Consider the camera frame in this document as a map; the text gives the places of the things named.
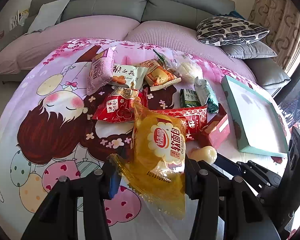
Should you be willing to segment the pale yellow jelly cup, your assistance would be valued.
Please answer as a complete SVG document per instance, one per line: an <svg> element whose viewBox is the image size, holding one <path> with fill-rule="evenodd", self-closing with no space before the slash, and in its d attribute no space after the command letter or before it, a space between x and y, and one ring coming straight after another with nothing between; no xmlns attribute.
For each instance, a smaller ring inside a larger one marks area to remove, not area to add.
<svg viewBox="0 0 300 240"><path fill-rule="evenodd" d="M205 146L202 148L194 148L190 151L190 159L195 161L205 161L212 165L217 159L217 151L212 146Z"/></svg>

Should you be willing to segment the red small box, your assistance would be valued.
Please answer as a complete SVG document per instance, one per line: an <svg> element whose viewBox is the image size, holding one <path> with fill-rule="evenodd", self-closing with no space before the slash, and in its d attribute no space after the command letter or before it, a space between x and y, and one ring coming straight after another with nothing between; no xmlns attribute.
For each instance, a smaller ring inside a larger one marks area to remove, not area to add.
<svg viewBox="0 0 300 240"><path fill-rule="evenodd" d="M198 142L200 147L212 146L217 150L229 134L228 114L219 104L219 112L200 130Z"/></svg>

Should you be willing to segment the yellow soft bread packet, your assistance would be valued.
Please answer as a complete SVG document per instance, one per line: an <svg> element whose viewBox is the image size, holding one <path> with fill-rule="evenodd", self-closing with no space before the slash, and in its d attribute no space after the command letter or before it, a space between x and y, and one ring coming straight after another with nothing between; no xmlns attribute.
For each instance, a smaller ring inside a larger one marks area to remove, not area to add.
<svg viewBox="0 0 300 240"><path fill-rule="evenodd" d="M160 211L185 215L186 121L134 104L133 154L109 159L130 188Z"/></svg>

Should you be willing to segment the red snack packet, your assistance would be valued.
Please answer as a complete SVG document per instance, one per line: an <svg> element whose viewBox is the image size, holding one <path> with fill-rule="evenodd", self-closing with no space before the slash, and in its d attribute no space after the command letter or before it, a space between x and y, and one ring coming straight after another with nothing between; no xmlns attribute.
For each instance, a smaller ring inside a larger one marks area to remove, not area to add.
<svg viewBox="0 0 300 240"><path fill-rule="evenodd" d="M154 110L154 112L186 120L186 141L196 140L207 124L207 106Z"/></svg>

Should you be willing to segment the light green snack packet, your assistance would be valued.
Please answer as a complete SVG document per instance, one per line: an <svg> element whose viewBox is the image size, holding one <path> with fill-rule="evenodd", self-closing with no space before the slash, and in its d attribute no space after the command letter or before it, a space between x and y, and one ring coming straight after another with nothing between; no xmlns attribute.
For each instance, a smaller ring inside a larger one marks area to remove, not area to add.
<svg viewBox="0 0 300 240"><path fill-rule="evenodd" d="M206 106L209 113L217 114L219 112L219 103L216 94L206 79L196 77L194 80L194 90L197 93L200 104Z"/></svg>

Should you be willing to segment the dark green biscuit packet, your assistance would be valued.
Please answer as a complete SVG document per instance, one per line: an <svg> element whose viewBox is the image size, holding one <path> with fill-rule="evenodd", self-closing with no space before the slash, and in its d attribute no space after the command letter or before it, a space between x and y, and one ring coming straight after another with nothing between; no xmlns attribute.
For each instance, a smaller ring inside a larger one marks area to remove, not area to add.
<svg viewBox="0 0 300 240"><path fill-rule="evenodd" d="M201 106L196 91L191 89L181 89L180 106L181 108L192 108Z"/></svg>

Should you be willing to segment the red gold snack bag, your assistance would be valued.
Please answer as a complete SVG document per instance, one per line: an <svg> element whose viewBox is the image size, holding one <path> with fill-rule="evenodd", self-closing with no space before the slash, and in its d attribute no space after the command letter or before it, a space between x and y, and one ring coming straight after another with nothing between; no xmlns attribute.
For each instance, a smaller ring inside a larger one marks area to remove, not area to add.
<svg viewBox="0 0 300 240"><path fill-rule="evenodd" d="M135 90L115 86L114 90L98 106L93 120L111 123L134 121L134 103L148 107L148 88Z"/></svg>

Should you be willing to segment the clear packet pale pastry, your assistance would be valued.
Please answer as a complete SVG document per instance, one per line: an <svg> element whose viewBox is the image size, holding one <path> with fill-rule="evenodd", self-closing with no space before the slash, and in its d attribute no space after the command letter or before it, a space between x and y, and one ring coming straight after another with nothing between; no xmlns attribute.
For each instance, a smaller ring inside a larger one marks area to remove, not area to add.
<svg viewBox="0 0 300 240"><path fill-rule="evenodd" d="M193 85L195 79L203 79L203 71L198 63L188 54L172 50L171 57L153 50L159 63L165 70L180 77L185 83Z"/></svg>

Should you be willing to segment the pink swiss roll packet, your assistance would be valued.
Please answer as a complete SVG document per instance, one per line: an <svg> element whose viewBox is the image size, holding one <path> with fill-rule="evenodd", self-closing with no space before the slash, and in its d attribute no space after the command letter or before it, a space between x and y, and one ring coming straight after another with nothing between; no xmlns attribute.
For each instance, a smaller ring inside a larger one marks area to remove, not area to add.
<svg viewBox="0 0 300 240"><path fill-rule="evenodd" d="M114 52L116 46L97 54L91 63L87 81L87 95L92 95L113 79Z"/></svg>

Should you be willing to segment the white orange snack packet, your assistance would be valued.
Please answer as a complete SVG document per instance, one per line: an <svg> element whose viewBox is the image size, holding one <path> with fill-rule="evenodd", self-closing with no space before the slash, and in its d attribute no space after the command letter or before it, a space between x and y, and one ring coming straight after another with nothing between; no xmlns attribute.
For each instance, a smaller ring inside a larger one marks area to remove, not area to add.
<svg viewBox="0 0 300 240"><path fill-rule="evenodd" d="M115 64L111 85L139 90L148 71L147 67Z"/></svg>

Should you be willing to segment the cartoon pink tablecloth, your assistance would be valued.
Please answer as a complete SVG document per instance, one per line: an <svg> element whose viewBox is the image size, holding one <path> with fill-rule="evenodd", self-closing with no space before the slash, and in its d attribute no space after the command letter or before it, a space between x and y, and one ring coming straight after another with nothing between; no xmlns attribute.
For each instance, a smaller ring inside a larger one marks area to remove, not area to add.
<svg viewBox="0 0 300 240"><path fill-rule="evenodd" d="M65 42L43 59L21 82L0 118L0 227L9 239L21 239L44 198L61 175L79 179L101 168L112 153L131 150L133 122L93 120L98 106L115 86L101 87L87 95L91 59L115 47L114 62L138 65L156 59L154 50L169 59L192 59L203 69L228 112L231 133L218 151L229 159L252 159L283 174L283 164L273 158L238 152L221 79L228 75L273 99L253 81L220 64L149 43L96 38ZM186 200L183 220L160 212L132 191L125 179L114 200L106 200L107 223L112 239L189 239L197 201Z"/></svg>

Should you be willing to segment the orange cake packet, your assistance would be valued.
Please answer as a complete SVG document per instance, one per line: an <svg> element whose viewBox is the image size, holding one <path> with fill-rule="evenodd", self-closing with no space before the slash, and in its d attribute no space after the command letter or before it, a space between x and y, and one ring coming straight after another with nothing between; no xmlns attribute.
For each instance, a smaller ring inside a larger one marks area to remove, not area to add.
<svg viewBox="0 0 300 240"><path fill-rule="evenodd" d="M181 82L180 77L176 77L166 70L157 60L144 61L137 66L147 68L144 79L150 86L150 91L152 92Z"/></svg>

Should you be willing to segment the patterned beige curtain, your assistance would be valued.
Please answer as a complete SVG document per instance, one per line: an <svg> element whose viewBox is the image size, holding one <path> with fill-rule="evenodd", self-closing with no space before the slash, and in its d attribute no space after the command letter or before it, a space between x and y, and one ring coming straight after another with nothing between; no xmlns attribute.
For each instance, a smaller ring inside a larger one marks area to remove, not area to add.
<svg viewBox="0 0 300 240"><path fill-rule="evenodd" d="M249 21L269 29L262 39L277 53L274 61L292 76L300 63L300 11L291 0L255 0Z"/></svg>

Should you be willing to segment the pink sofa seat cover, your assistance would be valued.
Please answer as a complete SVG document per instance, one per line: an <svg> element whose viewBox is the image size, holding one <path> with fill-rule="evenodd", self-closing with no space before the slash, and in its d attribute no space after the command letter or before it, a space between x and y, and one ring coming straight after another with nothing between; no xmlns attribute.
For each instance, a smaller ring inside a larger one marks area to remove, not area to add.
<svg viewBox="0 0 300 240"><path fill-rule="evenodd" d="M73 38L150 43L198 56L256 81L246 63L228 57L219 47L201 44L193 29L163 21L139 23L111 15L73 18L31 34L24 34L21 26L14 28L0 40L0 75L31 70L50 52Z"/></svg>

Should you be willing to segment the light grey cushion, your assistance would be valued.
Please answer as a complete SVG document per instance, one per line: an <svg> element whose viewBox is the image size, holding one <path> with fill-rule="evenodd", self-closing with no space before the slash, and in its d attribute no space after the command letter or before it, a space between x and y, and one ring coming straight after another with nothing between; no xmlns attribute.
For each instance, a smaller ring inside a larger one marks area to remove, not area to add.
<svg viewBox="0 0 300 240"><path fill-rule="evenodd" d="M43 4L39 9L38 15L31 23L27 34L44 31L46 28L55 25L69 2L70 0L57 0Z"/></svg>

